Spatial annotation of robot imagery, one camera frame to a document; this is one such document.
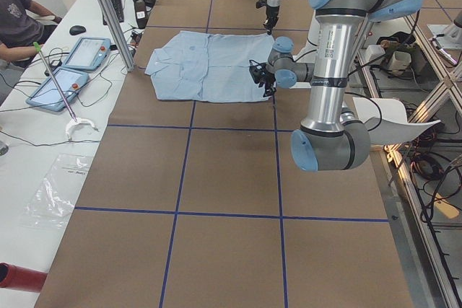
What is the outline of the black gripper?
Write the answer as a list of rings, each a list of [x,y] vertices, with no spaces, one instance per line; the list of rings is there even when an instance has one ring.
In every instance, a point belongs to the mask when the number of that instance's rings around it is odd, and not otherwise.
[[[249,72],[255,84],[264,86],[263,97],[272,97],[276,93],[274,74],[266,68],[266,63],[249,60]]]
[[[258,0],[256,8],[266,8],[266,20],[263,22],[267,26],[267,34],[271,35],[279,19],[280,0]]]

